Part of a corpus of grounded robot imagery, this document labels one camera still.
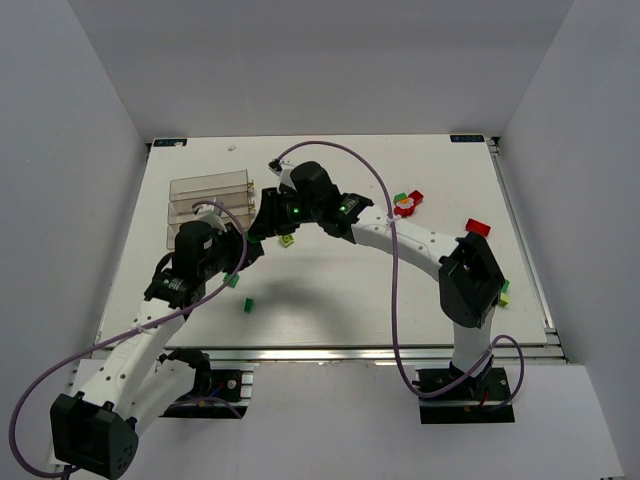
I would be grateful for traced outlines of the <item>green square lego brick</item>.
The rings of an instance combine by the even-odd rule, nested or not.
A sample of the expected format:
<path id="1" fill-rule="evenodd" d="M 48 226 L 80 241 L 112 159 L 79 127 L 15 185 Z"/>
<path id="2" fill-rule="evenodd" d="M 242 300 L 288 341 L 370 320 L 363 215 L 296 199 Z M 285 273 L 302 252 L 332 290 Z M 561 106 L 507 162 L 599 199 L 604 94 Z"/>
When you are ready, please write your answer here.
<path id="1" fill-rule="evenodd" d="M 235 288 L 236 285 L 238 284 L 240 280 L 240 275 L 239 274 L 235 274 L 235 275 L 231 275 L 231 274 L 226 274 L 224 276 L 223 282 L 229 287 L 229 288 Z"/>

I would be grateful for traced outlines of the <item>red rectangular lego brick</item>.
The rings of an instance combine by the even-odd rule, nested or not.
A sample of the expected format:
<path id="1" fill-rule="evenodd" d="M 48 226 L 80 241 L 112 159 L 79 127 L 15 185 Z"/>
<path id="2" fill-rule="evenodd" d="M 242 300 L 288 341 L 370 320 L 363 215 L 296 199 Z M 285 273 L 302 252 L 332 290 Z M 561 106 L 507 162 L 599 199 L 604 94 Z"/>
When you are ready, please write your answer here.
<path id="1" fill-rule="evenodd" d="M 483 222 L 469 218 L 466 222 L 465 229 L 467 232 L 475 233 L 487 238 L 491 232 L 491 227 Z"/>

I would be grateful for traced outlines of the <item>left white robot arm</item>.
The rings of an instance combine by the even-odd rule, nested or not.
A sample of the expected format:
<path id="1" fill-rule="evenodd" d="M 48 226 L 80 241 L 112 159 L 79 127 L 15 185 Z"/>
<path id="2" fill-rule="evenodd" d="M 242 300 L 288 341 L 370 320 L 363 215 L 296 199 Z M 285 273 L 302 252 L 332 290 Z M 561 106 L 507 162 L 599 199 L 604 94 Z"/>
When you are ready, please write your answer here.
<path id="1" fill-rule="evenodd" d="M 173 251 L 156 265 L 132 324 L 102 367 L 75 395 L 61 394 L 50 409 L 55 457 L 106 479 L 131 465 L 139 439 L 174 403 L 197 404 L 218 392 L 209 358 L 194 348 L 164 351 L 203 300 L 215 275 L 252 265 L 264 250 L 228 223 L 183 224 Z"/>

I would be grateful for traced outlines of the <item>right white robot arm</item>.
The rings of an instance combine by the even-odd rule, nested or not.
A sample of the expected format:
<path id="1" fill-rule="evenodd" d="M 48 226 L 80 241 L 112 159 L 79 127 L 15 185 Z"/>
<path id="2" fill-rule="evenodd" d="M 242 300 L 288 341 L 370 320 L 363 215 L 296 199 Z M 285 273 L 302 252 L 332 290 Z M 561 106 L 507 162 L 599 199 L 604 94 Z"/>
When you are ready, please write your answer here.
<path id="1" fill-rule="evenodd" d="M 439 285 L 440 306 L 452 321 L 449 371 L 456 384 L 479 386 L 492 366 L 491 322 L 505 283 L 487 240 L 475 233 L 453 237 L 420 227 L 356 193 L 342 193 L 317 162 L 297 166 L 273 160 L 278 184 L 261 192 L 251 240 L 294 233 L 316 224 L 327 235 L 388 253 L 427 273 Z"/>

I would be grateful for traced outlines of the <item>lime lego brick lower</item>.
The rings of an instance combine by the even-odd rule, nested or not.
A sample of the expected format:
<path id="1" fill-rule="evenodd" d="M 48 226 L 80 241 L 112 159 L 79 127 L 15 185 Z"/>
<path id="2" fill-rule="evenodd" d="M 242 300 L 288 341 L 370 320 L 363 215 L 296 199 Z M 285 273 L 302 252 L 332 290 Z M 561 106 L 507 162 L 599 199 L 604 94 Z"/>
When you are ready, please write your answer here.
<path id="1" fill-rule="evenodd" d="M 294 238 L 292 235 L 283 235 L 280 237 L 280 243 L 285 247 L 288 248 L 289 246 L 291 246 L 294 243 Z"/>

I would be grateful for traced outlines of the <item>clear three-slot container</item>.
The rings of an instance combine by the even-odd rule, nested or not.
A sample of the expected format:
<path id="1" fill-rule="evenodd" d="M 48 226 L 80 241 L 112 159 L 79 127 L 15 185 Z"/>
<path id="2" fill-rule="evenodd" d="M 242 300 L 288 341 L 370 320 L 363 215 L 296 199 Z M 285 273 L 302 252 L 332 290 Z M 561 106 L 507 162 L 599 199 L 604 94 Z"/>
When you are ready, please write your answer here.
<path id="1" fill-rule="evenodd" d="M 254 182 L 247 170 L 174 179 L 169 184 L 166 247 L 174 249 L 180 226 L 195 220 L 204 208 L 216 213 L 223 222 L 229 215 L 212 205 L 226 207 L 248 229 L 256 213 Z"/>

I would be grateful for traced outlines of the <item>green lego on flower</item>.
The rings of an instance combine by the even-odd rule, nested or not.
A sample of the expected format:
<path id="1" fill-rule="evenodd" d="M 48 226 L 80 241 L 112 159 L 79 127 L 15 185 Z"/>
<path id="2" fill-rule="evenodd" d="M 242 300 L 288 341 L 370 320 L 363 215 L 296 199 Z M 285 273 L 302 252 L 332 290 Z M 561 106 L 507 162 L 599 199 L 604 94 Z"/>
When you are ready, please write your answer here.
<path id="1" fill-rule="evenodd" d="M 395 204 L 397 204 L 398 202 L 401 202 L 401 201 L 403 201 L 403 200 L 404 200 L 404 199 L 406 199 L 406 198 L 407 198 L 407 196 L 406 196 L 406 194 L 405 194 L 405 193 L 400 193 L 400 194 L 397 194 L 397 195 L 395 195 L 395 196 L 394 196 L 394 200 L 393 200 L 393 202 L 394 202 Z"/>

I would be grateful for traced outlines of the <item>red flower lego piece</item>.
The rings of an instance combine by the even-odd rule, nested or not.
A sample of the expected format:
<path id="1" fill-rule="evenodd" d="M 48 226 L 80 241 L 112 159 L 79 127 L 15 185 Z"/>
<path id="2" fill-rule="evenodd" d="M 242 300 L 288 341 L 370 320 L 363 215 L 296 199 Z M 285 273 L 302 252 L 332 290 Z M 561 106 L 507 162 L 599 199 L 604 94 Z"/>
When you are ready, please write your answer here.
<path id="1" fill-rule="evenodd" d="M 393 213 L 395 216 L 406 218 L 412 216 L 417 208 L 424 200 L 424 195 L 419 190 L 413 190 L 406 194 L 407 198 L 394 205 Z"/>

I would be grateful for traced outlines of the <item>left blue corner label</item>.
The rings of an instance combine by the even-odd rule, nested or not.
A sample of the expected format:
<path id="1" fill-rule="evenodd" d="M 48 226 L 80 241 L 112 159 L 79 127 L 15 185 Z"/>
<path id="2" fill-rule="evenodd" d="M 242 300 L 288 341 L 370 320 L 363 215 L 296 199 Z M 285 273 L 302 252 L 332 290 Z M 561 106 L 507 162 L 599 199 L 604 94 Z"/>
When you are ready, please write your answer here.
<path id="1" fill-rule="evenodd" d="M 174 148 L 184 147 L 187 144 L 186 138 L 158 138 L 153 141 L 154 148 Z"/>

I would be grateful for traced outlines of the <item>blue corner label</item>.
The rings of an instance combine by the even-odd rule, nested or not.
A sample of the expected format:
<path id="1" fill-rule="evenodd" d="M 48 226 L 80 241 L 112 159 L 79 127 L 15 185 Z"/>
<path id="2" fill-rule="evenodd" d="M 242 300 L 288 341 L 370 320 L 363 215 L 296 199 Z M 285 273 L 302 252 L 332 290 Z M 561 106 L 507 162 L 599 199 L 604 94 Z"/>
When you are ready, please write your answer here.
<path id="1" fill-rule="evenodd" d="M 450 134 L 452 143 L 484 143 L 485 137 L 481 134 Z"/>
<path id="2" fill-rule="evenodd" d="M 174 148 L 184 147 L 187 144 L 186 138 L 158 138 L 153 141 L 154 148 Z"/>

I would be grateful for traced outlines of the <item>right blue corner label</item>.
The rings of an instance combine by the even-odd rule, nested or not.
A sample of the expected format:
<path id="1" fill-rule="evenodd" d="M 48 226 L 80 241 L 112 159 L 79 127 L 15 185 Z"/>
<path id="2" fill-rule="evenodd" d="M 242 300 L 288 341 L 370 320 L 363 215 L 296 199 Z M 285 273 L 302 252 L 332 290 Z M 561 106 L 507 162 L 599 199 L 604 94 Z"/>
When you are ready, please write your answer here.
<path id="1" fill-rule="evenodd" d="M 484 143 L 485 137 L 481 134 L 450 134 L 452 143 Z"/>

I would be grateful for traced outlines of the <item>green and lime lego stack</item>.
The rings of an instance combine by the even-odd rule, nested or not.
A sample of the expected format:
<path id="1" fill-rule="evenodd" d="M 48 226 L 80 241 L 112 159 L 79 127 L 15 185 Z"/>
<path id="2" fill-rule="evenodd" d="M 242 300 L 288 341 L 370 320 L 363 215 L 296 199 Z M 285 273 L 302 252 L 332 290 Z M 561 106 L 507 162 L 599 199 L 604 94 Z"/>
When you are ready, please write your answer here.
<path id="1" fill-rule="evenodd" d="M 498 305 L 502 308 L 505 308 L 510 303 L 510 297 L 509 297 L 510 284 L 511 282 L 509 280 L 506 280 L 502 286 L 500 296 L 498 299 Z"/>

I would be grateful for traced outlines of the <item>aluminium table frame rail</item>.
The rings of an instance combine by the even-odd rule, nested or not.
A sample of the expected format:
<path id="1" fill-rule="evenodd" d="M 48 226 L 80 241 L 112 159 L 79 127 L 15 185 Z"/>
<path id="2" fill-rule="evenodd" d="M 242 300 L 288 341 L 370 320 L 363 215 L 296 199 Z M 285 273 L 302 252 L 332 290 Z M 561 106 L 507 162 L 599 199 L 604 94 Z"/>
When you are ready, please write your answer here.
<path id="1" fill-rule="evenodd" d="M 393 350 L 383 349 L 258 349 L 258 350 L 213 350 L 204 352 L 213 361 L 223 362 L 266 362 L 266 361 L 302 361 L 302 362 L 335 362 L 335 361 L 372 361 L 394 362 Z M 559 344 L 525 346 L 522 348 L 524 358 L 528 361 L 566 363 L 564 351 Z M 401 358 L 409 362 L 448 362 L 453 354 L 452 348 L 406 348 L 401 350 Z"/>

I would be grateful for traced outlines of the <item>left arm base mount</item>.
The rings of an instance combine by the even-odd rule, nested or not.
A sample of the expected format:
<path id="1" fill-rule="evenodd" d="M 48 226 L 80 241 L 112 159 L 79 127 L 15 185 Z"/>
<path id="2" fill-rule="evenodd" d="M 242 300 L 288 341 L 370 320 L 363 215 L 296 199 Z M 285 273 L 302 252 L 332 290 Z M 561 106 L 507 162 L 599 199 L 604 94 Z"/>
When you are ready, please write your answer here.
<path id="1" fill-rule="evenodd" d="M 237 419 L 244 417 L 248 396 L 242 393 L 246 385 L 245 371 L 213 368 L 207 353 L 193 348 L 178 348 L 161 354 L 159 363 L 179 361 L 194 371 L 192 389 L 180 396 L 164 412 L 164 418 L 174 419 Z"/>

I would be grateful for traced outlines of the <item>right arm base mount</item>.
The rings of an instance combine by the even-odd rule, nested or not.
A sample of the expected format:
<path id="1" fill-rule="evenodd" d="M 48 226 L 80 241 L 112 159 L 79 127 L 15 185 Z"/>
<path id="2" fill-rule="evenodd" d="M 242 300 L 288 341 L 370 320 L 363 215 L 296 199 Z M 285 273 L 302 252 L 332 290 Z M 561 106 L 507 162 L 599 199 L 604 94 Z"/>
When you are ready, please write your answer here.
<path id="1" fill-rule="evenodd" d="M 515 422 L 511 404 L 499 407 L 511 395 L 504 368 L 493 367 L 479 386 L 473 378 L 433 399 L 419 400 L 423 425 L 510 424 Z"/>

